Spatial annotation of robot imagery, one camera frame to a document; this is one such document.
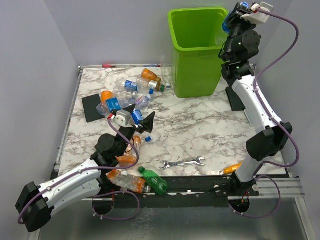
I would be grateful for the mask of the blue label water bottle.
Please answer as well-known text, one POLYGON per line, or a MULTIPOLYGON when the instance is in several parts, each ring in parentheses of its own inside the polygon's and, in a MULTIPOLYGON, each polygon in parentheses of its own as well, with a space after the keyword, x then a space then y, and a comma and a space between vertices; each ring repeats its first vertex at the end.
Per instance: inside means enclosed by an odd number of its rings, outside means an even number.
POLYGON ((228 38, 228 35, 230 33, 230 28, 228 27, 227 22, 230 19, 230 17, 236 13, 236 10, 246 11, 248 9, 249 9, 249 4, 245 1, 242 1, 242 2, 238 2, 235 5, 234 9, 228 13, 228 15, 226 16, 226 18, 224 19, 221 25, 221 28, 218 30, 215 36, 215 44, 217 46, 222 46, 228 38))

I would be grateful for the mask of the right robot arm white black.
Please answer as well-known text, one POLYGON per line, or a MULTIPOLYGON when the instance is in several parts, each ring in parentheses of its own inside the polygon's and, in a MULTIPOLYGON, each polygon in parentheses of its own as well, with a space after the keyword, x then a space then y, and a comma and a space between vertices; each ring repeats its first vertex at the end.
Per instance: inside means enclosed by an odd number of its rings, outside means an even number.
POLYGON ((269 18, 273 6, 265 2, 248 5, 236 3, 225 18, 222 29, 228 34, 219 53, 223 60, 221 72, 228 88, 242 103, 249 122, 256 135, 246 142, 246 152, 242 165, 232 173, 229 189, 240 196, 253 183, 254 175, 262 164, 280 152, 288 141, 293 127, 283 122, 272 110, 256 81, 255 71, 249 60, 259 53, 261 36, 254 30, 269 18))

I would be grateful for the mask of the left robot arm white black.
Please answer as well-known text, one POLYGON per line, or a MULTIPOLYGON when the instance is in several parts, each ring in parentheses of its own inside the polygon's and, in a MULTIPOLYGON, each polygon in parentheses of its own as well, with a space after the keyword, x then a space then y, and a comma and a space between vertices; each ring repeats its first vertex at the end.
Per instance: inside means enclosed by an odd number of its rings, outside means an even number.
POLYGON ((132 143, 135 133, 151 133, 156 113, 152 112, 138 124, 131 123, 135 105, 113 110, 107 122, 115 135, 103 134, 98 139, 94 154, 78 167, 53 180, 26 184, 15 204, 19 213, 17 222, 32 233, 45 226, 53 214, 67 205, 89 197, 106 197, 111 190, 107 182, 108 171, 118 170, 118 158, 128 146, 139 159, 139 152, 132 143))

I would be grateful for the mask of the green plastic bin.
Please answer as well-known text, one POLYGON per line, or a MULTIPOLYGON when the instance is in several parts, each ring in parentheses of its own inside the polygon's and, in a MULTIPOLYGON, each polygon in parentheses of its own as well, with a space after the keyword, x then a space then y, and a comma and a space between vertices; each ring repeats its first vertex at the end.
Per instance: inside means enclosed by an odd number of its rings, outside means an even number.
POLYGON ((173 45, 171 77, 178 98, 215 92, 223 64, 216 38, 227 15, 223 7, 181 8, 167 14, 173 45))

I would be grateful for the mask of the tall clear bottle by bin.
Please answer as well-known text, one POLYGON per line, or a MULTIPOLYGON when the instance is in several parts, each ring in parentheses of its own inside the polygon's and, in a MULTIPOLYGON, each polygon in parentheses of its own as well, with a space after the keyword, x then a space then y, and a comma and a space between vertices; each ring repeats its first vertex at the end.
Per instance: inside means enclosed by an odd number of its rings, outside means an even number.
POLYGON ((171 77, 171 65, 169 59, 165 55, 162 55, 160 57, 159 64, 161 69, 161 77, 164 81, 164 85, 167 89, 171 89, 173 84, 171 77))

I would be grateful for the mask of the clear bottle blue label back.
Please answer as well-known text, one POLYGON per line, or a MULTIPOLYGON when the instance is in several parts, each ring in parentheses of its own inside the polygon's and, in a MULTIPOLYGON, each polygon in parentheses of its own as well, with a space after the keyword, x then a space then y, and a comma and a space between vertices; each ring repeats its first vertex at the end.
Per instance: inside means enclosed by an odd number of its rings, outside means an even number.
POLYGON ((138 85, 136 82, 127 80, 125 78, 118 78, 115 82, 115 85, 117 87, 121 87, 126 90, 133 90, 133 91, 136 91, 141 94, 142 93, 147 93, 147 94, 150 93, 150 90, 148 88, 143 87, 141 85, 138 85))

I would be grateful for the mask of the clear bottle light-blue label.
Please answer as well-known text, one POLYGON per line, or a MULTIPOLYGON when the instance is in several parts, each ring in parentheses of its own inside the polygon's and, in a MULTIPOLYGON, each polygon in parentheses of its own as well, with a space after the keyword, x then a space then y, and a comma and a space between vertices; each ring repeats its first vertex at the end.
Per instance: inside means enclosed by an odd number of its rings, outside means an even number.
POLYGON ((129 105, 130 102, 128 100, 118 99, 114 97, 101 102, 96 107, 96 110, 100 115, 106 117, 107 115, 110 115, 113 110, 121 110, 128 107, 129 105))

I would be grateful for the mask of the small orange bottle left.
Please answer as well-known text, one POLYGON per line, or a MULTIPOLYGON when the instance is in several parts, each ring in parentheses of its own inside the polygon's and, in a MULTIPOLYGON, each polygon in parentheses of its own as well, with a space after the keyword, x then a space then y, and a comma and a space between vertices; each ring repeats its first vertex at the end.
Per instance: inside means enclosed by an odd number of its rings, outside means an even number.
POLYGON ((105 103, 107 100, 112 99, 113 98, 113 93, 111 91, 103 91, 101 93, 101 103, 105 103))

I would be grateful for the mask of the orange juice bottle back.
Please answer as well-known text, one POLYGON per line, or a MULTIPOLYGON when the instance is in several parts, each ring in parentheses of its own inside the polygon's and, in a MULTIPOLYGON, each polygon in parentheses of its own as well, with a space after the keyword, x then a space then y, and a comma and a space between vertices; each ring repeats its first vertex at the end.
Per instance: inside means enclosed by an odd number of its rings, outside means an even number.
POLYGON ((153 71, 145 68, 141 72, 141 77, 150 81, 160 82, 161 78, 156 75, 153 71))

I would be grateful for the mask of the crushed orange bottle front left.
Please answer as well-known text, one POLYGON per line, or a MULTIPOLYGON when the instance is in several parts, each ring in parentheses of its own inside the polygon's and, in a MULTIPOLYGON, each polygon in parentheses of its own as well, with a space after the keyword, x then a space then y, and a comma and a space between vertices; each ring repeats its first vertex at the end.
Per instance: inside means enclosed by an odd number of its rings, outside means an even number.
MULTIPOLYGON (((137 135, 133 136, 133 138, 131 139, 131 143, 135 146, 137 152, 140 154, 141 151, 141 138, 137 135)), ((133 150, 131 145, 127 146, 127 149, 125 150, 125 153, 123 154, 123 156, 120 157, 116 157, 117 161, 118 161, 118 165, 120 167, 127 167, 130 165, 133 165, 136 163, 137 161, 137 154, 136 152, 133 150)))

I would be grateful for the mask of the black flat box left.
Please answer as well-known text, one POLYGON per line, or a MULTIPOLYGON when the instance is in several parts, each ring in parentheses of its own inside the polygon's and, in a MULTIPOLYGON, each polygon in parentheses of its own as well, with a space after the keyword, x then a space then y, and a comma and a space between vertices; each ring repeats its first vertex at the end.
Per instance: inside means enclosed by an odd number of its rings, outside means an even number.
POLYGON ((83 97, 81 100, 85 120, 87 123, 91 123, 104 118, 104 116, 97 111, 97 106, 101 103, 101 98, 99 94, 86 96, 83 97))

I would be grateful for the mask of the black flat box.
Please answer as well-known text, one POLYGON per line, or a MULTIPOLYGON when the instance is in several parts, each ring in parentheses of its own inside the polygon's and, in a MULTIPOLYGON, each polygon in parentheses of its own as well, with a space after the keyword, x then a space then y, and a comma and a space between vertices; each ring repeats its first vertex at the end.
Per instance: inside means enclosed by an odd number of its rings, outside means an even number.
POLYGON ((97 111, 97 106, 101 103, 101 98, 99 94, 86 96, 83 97, 81 100, 85 120, 87 123, 91 123, 104 118, 104 116, 97 111))
POLYGON ((239 98, 239 96, 234 92, 234 90, 230 86, 228 86, 225 89, 225 91, 227 94, 227 98, 228 98, 231 110, 233 112, 240 112, 246 109, 243 102, 239 98))

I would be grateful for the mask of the silver open-end wrench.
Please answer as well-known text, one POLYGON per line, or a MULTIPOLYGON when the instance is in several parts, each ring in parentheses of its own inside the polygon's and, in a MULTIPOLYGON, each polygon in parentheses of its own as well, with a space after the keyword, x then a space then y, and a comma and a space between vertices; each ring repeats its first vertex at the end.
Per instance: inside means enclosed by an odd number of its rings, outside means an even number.
POLYGON ((160 166, 159 168, 161 170, 166 170, 171 167, 179 167, 179 166, 188 166, 188 165, 196 165, 196 166, 204 166, 205 164, 202 163, 202 161, 205 161, 206 159, 202 156, 198 156, 195 159, 192 160, 184 160, 184 161, 176 161, 176 162, 168 162, 168 161, 161 161, 163 166, 160 166))

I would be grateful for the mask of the red marker pen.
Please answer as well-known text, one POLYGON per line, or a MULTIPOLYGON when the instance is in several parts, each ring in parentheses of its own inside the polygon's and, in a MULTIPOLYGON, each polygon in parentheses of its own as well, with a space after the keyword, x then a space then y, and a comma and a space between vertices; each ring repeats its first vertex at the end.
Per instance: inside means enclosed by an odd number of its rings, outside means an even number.
POLYGON ((102 68, 110 69, 110 68, 117 68, 115 65, 110 65, 110 64, 103 64, 102 68))

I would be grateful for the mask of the orange bottle at front edge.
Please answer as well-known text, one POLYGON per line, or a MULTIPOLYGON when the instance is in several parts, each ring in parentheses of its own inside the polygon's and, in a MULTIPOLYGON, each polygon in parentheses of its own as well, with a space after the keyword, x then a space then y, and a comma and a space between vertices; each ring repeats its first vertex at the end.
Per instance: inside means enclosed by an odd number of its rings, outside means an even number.
POLYGON ((123 190, 130 190, 134 193, 149 193, 150 186, 139 176, 128 174, 125 170, 113 169, 107 175, 108 179, 123 190))

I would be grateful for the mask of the green plastic bottle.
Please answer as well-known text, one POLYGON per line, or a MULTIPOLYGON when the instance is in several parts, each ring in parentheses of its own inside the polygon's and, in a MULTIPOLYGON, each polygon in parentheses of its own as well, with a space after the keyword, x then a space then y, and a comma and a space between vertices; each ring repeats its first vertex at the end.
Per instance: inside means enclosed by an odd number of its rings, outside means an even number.
POLYGON ((146 183, 151 188, 153 188, 157 194, 164 195, 167 193, 169 185, 157 173, 142 166, 138 169, 138 172, 142 175, 142 178, 146 181, 146 183))

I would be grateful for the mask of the black flat box right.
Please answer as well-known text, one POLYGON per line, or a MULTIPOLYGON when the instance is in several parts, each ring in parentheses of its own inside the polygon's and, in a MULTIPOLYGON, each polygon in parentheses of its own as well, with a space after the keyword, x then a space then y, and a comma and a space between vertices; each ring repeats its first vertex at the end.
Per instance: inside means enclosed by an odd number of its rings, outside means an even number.
POLYGON ((228 86, 225 89, 225 91, 227 94, 227 98, 228 98, 231 110, 233 112, 240 112, 246 109, 243 102, 239 98, 239 96, 234 92, 234 90, 230 86, 228 86))

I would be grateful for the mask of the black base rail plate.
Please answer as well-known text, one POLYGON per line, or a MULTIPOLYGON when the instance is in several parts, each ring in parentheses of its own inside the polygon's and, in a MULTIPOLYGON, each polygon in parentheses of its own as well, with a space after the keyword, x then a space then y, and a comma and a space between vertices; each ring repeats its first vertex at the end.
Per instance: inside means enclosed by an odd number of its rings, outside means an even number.
POLYGON ((249 198, 277 199, 299 198, 305 195, 299 178, 284 175, 273 176, 271 180, 261 178, 240 189, 231 189, 230 176, 173 176, 165 177, 169 189, 159 195, 154 190, 149 193, 115 193, 116 187, 109 187, 110 196, 94 198, 95 204, 114 206, 115 208, 227 208, 229 201, 249 198))

